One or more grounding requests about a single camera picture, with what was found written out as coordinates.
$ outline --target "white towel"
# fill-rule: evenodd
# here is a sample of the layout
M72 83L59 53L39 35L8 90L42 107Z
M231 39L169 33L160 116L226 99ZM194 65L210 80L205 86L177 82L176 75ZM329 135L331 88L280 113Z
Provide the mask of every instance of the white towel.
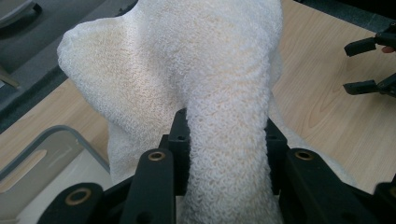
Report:
M178 221L281 223L263 130L269 108L278 113L270 88L281 27L279 0L141 0L67 32L59 63L109 121L114 182L187 107L191 170Z

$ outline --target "wooden table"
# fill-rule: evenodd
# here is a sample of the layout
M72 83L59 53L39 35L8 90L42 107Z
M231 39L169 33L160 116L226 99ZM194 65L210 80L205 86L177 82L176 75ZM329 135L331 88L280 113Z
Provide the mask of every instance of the wooden table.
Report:
M396 99L351 96L343 84L396 72L394 54L371 51L348 58L344 46L374 34L329 15L284 0L280 49L284 74L274 94L286 123L307 142L338 160L372 192L396 172ZM66 80L41 103L0 135L0 168L48 127L68 125L107 158L106 121Z

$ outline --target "light wood tabletop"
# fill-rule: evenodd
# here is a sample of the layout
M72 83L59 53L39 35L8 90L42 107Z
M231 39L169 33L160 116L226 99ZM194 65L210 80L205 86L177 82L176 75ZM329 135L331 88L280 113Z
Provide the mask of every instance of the light wood tabletop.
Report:
M283 5L284 71L273 91L285 122L339 161L360 189L372 192L396 173L396 99L378 93L351 96L342 85L392 75L395 54L376 50L349 58L346 44L374 34L292 0ZM66 80L0 134L0 169L58 124L76 129L107 158L106 120Z

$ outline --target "terry cloth fabric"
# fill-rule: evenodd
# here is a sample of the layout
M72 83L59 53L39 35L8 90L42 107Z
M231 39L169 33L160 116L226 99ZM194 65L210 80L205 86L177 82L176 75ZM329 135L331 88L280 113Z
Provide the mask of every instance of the terry cloth fabric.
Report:
M113 181L132 175L187 107L191 169L178 222L281 223L264 131L269 108L278 113L270 88L281 27L279 0L144 0L67 32L59 64L108 120Z

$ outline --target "wooden surface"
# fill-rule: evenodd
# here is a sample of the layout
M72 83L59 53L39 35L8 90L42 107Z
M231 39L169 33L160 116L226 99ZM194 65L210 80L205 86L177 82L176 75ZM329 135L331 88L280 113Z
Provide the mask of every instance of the wooden surface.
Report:
M344 45L373 36L349 23L284 0L280 49L284 74L274 88L286 123L320 151L343 164L372 192L396 172L396 99L351 96L342 85L396 72L395 54L380 50L348 58ZM106 158L106 121L67 80L0 135L0 168L46 128L65 124L79 131Z

